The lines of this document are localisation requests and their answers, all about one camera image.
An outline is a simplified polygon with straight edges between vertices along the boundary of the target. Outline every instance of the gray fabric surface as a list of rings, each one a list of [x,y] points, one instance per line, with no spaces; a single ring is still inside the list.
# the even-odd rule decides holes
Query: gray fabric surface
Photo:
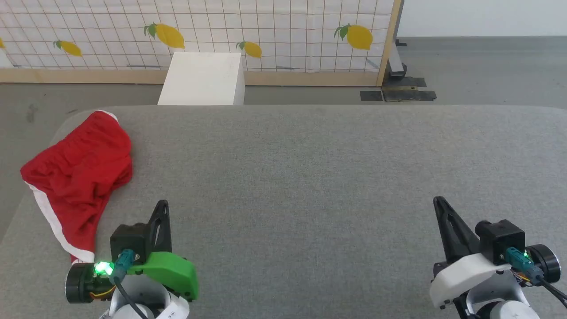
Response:
[[[504,106],[108,108],[132,138],[134,177],[99,224],[171,207],[174,252],[197,267],[193,318],[457,318],[434,309],[443,259],[433,196],[471,227],[509,219],[567,262],[567,113]],[[63,138],[88,113],[68,120]],[[69,257],[31,192],[0,246],[1,318],[97,318],[69,305]],[[566,280],[558,287],[567,290]],[[565,318],[542,288],[542,318]]]

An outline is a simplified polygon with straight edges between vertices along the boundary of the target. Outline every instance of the red cloth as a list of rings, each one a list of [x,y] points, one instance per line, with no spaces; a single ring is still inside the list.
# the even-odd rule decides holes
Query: red cloth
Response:
[[[96,227],[112,191],[132,178],[131,148],[116,117],[95,111],[20,171],[61,246],[82,262],[94,261]]]

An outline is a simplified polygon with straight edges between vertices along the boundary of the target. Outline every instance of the robotic arm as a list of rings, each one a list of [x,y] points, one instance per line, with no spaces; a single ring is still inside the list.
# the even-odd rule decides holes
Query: robotic arm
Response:
[[[76,263],[65,280],[70,303],[110,300],[100,319],[186,319],[198,298],[195,267],[171,253],[169,205],[147,224],[120,225],[110,237],[114,262]]]
[[[479,239],[445,198],[435,197],[433,204],[446,257],[433,266],[429,294],[435,307],[454,304],[461,319],[539,319],[522,288],[543,286],[567,308],[567,296],[551,285],[561,267],[549,248],[526,246],[524,231],[507,220],[478,223]]]

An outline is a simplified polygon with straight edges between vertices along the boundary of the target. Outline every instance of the wooden frame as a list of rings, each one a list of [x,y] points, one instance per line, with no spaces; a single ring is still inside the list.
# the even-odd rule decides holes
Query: wooden frame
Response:
[[[381,86],[400,10],[394,0],[378,73],[373,72],[244,72],[246,85],[264,86]],[[0,69],[0,83],[131,83],[163,84],[166,70]]]

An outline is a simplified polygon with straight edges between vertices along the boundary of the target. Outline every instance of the white block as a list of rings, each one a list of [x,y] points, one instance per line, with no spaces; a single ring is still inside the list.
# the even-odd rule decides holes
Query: white block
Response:
[[[158,105],[243,105],[240,53],[175,52]]]

